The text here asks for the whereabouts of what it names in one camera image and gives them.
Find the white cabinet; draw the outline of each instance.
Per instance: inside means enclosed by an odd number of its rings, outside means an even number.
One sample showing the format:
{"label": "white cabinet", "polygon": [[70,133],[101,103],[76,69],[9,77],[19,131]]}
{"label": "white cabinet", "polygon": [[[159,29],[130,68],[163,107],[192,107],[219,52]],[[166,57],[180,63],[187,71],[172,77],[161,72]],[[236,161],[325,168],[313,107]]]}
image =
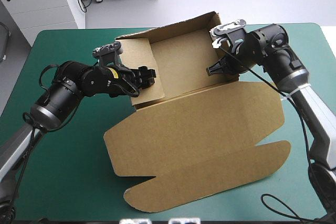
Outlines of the white cabinet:
{"label": "white cabinet", "polygon": [[85,28],[77,0],[1,0],[30,45],[40,31]]}

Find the gray floor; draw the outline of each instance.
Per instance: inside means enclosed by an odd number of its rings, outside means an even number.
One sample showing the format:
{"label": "gray floor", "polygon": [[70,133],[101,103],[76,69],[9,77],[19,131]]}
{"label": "gray floor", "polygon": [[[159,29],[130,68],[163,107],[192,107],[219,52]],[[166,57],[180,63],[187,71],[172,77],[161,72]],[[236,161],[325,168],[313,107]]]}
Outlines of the gray floor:
{"label": "gray floor", "polygon": [[[249,24],[314,22],[336,26],[335,0],[103,0],[93,2],[87,28],[155,27],[215,10],[222,22],[244,18]],[[12,33],[7,60],[0,63],[0,114],[30,47],[9,13],[0,4],[0,22]]]}

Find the white cable tie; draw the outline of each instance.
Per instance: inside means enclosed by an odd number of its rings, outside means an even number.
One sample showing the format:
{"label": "white cable tie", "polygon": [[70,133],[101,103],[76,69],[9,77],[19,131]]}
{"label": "white cable tie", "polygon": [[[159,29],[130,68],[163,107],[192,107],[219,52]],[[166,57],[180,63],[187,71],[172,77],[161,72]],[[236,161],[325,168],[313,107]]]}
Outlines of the white cable tie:
{"label": "white cable tie", "polygon": [[304,89],[304,88],[306,88],[306,87],[309,87],[309,86],[311,86],[311,84],[310,84],[310,83],[306,83],[306,84],[304,84],[304,85],[301,85],[301,86],[297,87],[297,88],[294,89],[292,92],[290,92],[288,95],[286,95],[285,97],[281,98],[281,101],[286,101],[286,100],[288,100],[289,98],[291,98],[291,96],[292,96],[294,93],[298,92],[298,91],[301,90],[301,89]]}

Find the brown cardboard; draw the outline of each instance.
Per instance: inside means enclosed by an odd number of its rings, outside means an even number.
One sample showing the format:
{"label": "brown cardboard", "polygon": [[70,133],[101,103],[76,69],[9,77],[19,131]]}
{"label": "brown cardboard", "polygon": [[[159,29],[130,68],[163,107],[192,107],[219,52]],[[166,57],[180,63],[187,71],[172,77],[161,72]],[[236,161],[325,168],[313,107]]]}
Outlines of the brown cardboard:
{"label": "brown cardboard", "polygon": [[284,122],[277,93],[237,76],[207,76],[221,56],[208,32],[219,24],[211,12],[117,38],[125,65],[157,74],[132,98],[138,110],[104,135],[117,175],[155,176],[125,192],[136,209],[163,211],[251,183],[289,154],[287,141],[255,146]]}
{"label": "brown cardboard", "polygon": [[160,102],[217,83],[237,80],[237,76],[209,77],[205,71],[221,57],[212,47],[209,34],[210,28],[219,24],[218,14],[211,12],[177,24],[116,38],[122,43],[124,52],[120,58],[125,65],[137,67],[150,62],[158,75],[155,85],[143,90],[139,97],[131,98],[132,104],[139,108],[144,106],[139,105],[144,102]]}
{"label": "brown cardboard", "polygon": [[141,211],[164,211],[269,176],[289,151],[290,143],[279,141],[183,166],[126,190],[124,198]]}
{"label": "brown cardboard", "polygon": [[118,176],[157,176],[252,147],[283,122],[278,93],[234,82],[139,109],[104,139]]}

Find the green table surface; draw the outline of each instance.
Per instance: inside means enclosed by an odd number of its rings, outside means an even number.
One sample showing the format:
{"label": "green table surface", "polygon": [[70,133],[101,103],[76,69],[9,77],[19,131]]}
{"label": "green table surface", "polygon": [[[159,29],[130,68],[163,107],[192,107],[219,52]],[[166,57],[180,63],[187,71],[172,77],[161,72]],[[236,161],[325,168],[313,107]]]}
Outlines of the green table surface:
{"label": "green table surface", "polygon": [[[247,30],[261,26],[247,26]],[[284,27],[293,50],[311,73],[313,88],[335,112],[336,60],[320,27],[316,24],[285,24]],[[50,30],[40,33],[0,118],[0,143],[21,127],[22,112],[29,111],[42,94],[38,77],[46,65],[67,60],[91,65],[95,62],[91,56],[94,48],[111,43],[118,35],[143,29]],[[270,80],[261,67],[256,66],[254,70]],[[51,72],[45,75],[44,83],[50,84]],[[242,75],[240,80],[258,81],[249,73]],[[278,196],[301,216],[321,217],[324,210],[308,181],[300,121],[288,102],[283,102],[283,108],[285,124],[261,142],[291,142],[289,158],[279,171],[255,183],[149,214],[133,209],[123,199],[127,188],[147,178],[116,176],[103,140],[106,130],[134,112],[129,98],[111,99],[104,94],[85,98],[69,125],[47,134],[33,152],[16,201],[17,219],[168,220],[172,217],[200,217],[203,220],[286,220],[261,204],[260,195],[263,193]],[[269,202],[284,211],[274,201]]]}

